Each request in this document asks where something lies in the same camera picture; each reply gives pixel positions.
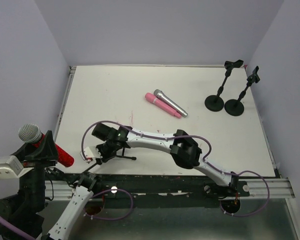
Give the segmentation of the red glitter microphone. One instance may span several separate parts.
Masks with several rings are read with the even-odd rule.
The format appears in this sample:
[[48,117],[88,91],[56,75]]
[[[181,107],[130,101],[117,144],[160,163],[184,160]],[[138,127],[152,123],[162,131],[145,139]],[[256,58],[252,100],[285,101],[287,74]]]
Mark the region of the red glitter microphone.
[[[21,141],[26,144],[31,144],[34,147],[38,148],[43,141],[47,138],[48,133],[44,134],[36,124],[27,123],[19,128],[18,137]],[[54,144],[55,149],[57,150],[57,161],[62,164],[64,167],[71,167],[75,160],[69,155],[65,150],[63,150],[57,144]]]

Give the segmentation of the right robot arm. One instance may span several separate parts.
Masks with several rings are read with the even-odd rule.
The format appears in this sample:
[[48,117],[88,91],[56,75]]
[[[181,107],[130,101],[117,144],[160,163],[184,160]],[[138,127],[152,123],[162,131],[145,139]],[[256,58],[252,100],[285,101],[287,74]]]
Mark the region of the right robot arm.
[[117,155],[121,149],[144,148],[157,150],[171,155],[174,163],[183,169],[195,169],[221,187],[226,193],[234,193],[238,189],[239,178],[233,172],[226,172],[206,161],[211,153],[212,146],[206,139],[208,152],[203,154],[199,144],[194,140],[196,135],[189,135],[178,129],[175,133],[151,133],[138,130],[131,126],[119,125],[118,129],[98,122],[91,133],[92,136],[103,141],[96,146],[99,165],[107,162]]

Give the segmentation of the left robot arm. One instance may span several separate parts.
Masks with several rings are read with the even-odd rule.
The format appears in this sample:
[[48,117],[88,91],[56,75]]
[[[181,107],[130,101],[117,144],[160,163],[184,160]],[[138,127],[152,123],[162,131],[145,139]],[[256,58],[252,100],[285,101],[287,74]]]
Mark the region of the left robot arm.
[[47,205],[46,169],[57,162],[69,167],[73,161],[56,146],[53,134],[30,133],[16,152],[0,158],[0,180],[18,179],[17,194],[0,199],[0,236],[4,240],[67,240],[84,206],[101,189],[97,179],[82,174],[65,210],[42,235],[43,217]]

